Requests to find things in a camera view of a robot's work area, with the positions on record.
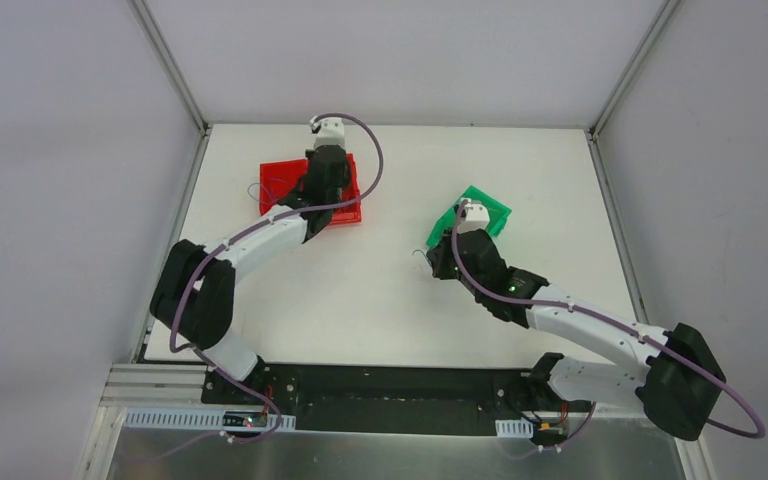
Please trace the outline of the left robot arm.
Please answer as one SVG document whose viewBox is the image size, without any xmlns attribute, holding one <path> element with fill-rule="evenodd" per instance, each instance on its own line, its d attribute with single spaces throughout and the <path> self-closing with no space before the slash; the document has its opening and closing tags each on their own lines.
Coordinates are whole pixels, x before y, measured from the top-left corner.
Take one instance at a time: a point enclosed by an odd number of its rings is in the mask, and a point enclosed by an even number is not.
<svg viewBox="0 0 768 480">
<path fill-rule="evenodd" d="M 331 205 L 352 185 L 351 155 L 337 145 L 306 152 L 306 171 L 245 236 L 205 245 L 180 240 L 171 248 L 149 303 L 165 326 L 178 325 L 189 348 L 229 377 L 226 389 L 241 404 L 257 402 L 265 378 L 262 358 L 231 332 L 236 286 L 272 257 L 306 243 L 332 221 Z"/>
</svg>

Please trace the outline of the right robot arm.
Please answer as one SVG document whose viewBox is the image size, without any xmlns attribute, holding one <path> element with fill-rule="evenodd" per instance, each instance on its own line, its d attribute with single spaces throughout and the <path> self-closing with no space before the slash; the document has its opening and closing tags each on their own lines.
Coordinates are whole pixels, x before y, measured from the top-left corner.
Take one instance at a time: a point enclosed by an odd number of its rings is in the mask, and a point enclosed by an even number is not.
<svg viewBox="0 0 768 480">
<path fill-rule="evenodd" d="M 532 369 L 529 400 L 543 410 L 564 400 L 643 413 L 681 440 L 708 425 L 726 377 L 703 335 L 679 323 L 671 330 L 613 319 L 546 278 L 509 266 L 483 230 L 446 231 L 427 251 L 432 275 L 456 280 L 493 317 L 552 334 L 603 358 L 598 364 L 547 352 Z"/>
</svg>

